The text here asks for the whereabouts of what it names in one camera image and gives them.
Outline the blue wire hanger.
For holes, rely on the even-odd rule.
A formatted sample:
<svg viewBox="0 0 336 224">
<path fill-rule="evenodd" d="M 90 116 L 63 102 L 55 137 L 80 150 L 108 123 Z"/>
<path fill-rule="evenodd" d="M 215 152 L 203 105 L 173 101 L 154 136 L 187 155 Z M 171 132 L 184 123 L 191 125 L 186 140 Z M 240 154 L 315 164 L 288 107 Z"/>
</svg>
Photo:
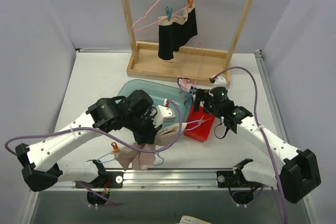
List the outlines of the blue wire hanger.
<svg viewBox="0 0 336 224">
<path fill-rule="evenodd" d="M 136 142 L 131 143 L 136 150 L 128 148 L 126 146 L 119 147 L 120 151 L 118 153 L 105 154 L 98 158 L 98 163 L 105 164 L 110 161 L 117 161 L 124 170 L 129 167 L 135 170 L 146 170 L 151 166 L 158 166 L 159 163 L 156 162 L 156 158 L 159 157 L 158 147 L 167 147 L 169 144 L 173 143 L 176 136 L 181 136 L 187 126 L 187 122 L 182 124 L 175 123 L 168 127 L 165 127 L 156 134 L 154 144 L 137 144 Z M 105 161 L 106 156 L 113 156 L 110 161 Z"/>
</svg>

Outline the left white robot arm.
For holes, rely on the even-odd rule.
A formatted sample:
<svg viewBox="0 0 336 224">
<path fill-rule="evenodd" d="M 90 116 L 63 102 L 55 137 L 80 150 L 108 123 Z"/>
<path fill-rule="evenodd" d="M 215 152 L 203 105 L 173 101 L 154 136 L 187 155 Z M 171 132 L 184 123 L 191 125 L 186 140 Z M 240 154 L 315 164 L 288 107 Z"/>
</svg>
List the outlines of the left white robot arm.
<svg viewBox="0 0 336 224">
<path fill-rule="evenodd" d="M 154 106 L 143 90 L 135 90 L 128 97 L 99 99 L 54 136 L 44 137 L 36 144 L 16 146 L 23 179 L 34 192 L 63 181 L 81 181 L 100 188 L 108 180 L 102 164 L 97 160 L 70 162 L 63 157 L 104 133 L 122 128 L 130 130 L 138 144 L 153 144 L 163 122 L 173 114 L 168 107 Z"/>
</svg>

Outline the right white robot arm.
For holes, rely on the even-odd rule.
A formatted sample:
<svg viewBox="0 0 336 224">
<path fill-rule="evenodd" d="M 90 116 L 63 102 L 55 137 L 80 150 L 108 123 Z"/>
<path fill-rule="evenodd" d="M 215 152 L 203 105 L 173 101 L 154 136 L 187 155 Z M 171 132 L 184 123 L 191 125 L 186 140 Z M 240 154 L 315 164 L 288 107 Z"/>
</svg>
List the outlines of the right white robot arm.
<svg viewBox="0 0 336 224">
<path fill-rule="evenodd" d="M 220 119 L 226 131 L 232 131 L 267 155 L 272 167 L 246 158 L 233 167 L 233 181 L 239 187 L 250 182 L 278 188 L 290 203 L 296 204 L 321 184 L 316 155 L 279 138 L 257 122 L 243 106 L 237 106 L 227 96 L 227 89 L 197 89 L 194 109 L 203 110 Z"/>
</svg>

